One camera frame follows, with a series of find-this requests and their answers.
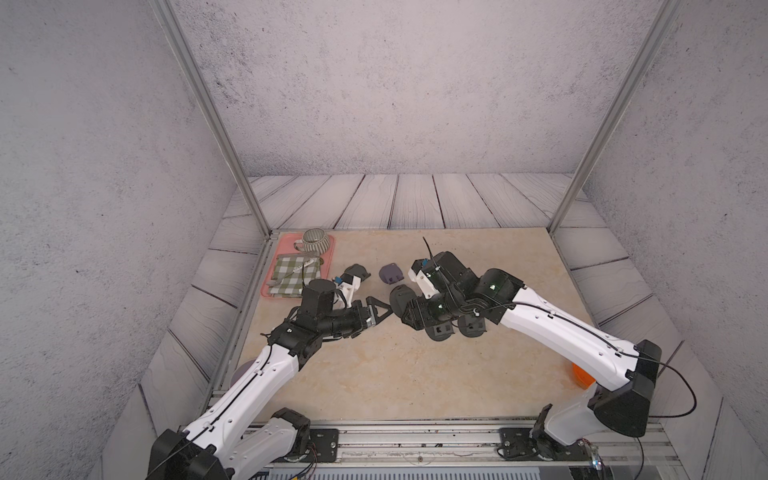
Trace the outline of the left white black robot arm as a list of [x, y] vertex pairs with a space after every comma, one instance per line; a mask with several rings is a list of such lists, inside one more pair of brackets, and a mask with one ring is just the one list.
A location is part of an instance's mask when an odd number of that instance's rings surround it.
[[316, 279], [299, 305], [266, 337], [259, 356], [198, 419], [154, 442], [150, 479], [249, 479], [278, 459], [311, 460], [311, 421], [282, 408], [255, 432], [251, 423], [320, 348], [355, 338], [388, 318], [391, 307], [374, 298], [354, 299], [358, 284]]

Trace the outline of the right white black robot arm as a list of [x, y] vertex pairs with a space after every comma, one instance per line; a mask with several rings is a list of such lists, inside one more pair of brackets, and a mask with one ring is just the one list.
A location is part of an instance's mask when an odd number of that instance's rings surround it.
[[658, 345], [603, 332], [501, 269], [478, 276], [449, 251], [415, 261], [408, 277], [416, 286], [396, 286], [389, 300], [412, 329], [438, 340], [456, 324], [490, 321], [538, 341], [593, 379], [581, 396], [543, 407], [529, 433], [532, 441], [566, 447], [606, 430], [645, 435], [661, 364]]

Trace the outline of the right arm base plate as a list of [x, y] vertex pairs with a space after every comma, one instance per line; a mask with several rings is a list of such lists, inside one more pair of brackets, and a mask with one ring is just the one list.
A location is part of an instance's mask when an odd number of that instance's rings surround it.
[[591, 455], [578, 443], [563, 446], [546, 433], [532, 437], [526, 428], [507, 427], [499, 431], [500, 443], [497, 454], [505, 461], [588, 461]]

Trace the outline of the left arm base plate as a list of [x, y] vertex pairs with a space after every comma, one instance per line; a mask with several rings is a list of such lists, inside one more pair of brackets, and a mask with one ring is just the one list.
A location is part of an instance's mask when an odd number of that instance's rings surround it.
[[307, 445], [301, 454], [291, 454], [274, 461], [281, 463], [335, 463], [338, 457], [340, 431], [335, 428], [312, 428]]

